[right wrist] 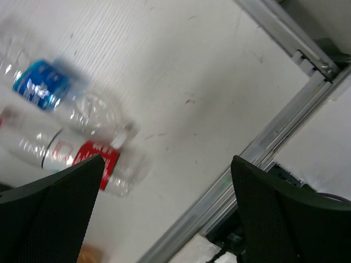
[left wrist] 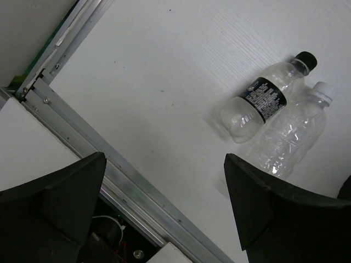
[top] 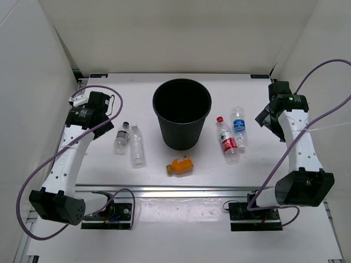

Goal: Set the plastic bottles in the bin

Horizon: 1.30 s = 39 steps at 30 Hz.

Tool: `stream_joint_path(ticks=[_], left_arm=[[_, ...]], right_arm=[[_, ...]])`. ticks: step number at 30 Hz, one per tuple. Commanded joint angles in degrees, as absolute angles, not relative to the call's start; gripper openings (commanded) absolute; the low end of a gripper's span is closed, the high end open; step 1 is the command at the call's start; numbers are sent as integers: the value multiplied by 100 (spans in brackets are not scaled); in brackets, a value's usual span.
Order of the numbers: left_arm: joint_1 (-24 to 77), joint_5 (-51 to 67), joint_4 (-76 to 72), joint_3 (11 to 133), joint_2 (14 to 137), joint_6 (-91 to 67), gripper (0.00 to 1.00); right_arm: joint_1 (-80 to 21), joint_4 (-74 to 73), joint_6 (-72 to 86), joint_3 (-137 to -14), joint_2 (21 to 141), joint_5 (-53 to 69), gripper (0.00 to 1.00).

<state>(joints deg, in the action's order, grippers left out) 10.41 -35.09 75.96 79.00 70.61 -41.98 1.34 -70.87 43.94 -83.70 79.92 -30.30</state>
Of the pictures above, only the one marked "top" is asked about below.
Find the black label clear bottle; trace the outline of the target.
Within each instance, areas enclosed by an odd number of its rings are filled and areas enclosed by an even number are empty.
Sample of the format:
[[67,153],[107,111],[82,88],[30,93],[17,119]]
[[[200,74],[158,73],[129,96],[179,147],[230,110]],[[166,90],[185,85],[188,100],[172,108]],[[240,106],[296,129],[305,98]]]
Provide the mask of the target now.
[[114,141],[114,151],[118,155],[123,155],[127,151],[127,144],[129,139],[129,123],[123,122],[123,124],[119,127],[115,141]]

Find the blue label water bottle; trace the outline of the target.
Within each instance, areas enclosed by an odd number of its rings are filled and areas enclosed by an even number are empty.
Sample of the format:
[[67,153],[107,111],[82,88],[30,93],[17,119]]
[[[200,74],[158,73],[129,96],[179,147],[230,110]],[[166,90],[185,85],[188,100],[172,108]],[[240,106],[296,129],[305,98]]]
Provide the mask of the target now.
[[247,146],[244,109],[242,107],[234,107],[231,111],[230,116],[234,139],[236,141],[239,151],[244,152]]

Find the red label water bottle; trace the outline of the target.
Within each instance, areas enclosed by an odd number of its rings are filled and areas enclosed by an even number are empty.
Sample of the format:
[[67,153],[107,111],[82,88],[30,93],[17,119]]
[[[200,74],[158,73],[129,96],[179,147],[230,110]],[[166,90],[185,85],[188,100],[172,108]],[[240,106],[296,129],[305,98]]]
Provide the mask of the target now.
[[239,160],[239,149],[233,133],[222,116],[217,117],[217,134],[227,163],[234,164]]

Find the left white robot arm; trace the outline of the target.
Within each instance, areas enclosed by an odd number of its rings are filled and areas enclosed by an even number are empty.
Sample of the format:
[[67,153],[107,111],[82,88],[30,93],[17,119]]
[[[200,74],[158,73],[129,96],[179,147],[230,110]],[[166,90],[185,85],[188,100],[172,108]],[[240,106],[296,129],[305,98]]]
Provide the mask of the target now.
[[41,189],[29,196],[42,219],[69,225],[82,221],[86,204],[75,198],[77,176],[89,144],[114,127],[106,114],[109,102],[110,96],[101,92],[70,99],[72,107],[59,146],[63,153],[55,158]]

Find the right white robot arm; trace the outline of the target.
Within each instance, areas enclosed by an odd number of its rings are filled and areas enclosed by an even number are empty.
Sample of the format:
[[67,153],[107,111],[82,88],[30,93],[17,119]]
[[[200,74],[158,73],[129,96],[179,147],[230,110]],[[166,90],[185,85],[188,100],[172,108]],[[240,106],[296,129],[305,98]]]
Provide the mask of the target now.
[[274,187],[248,196],[246,212],[253,219],[261,218],[267,209],[317,207],[335,183],[334,175],[324,171],[307,131],[306,97],[294,95],[286,81],[270,84],[268,92],[269,103],[255,120],[286,144],[283,158],[288,159],[289,169]]

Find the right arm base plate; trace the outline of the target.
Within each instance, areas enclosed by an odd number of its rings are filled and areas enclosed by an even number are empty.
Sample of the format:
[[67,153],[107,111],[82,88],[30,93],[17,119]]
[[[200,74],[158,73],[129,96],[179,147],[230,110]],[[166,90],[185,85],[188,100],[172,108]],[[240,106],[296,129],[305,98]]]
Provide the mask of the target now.
[[247,203],[235,200],[223,203],[222,208],[229,213],[232,232],[282,231],[276,209],[248,211]]

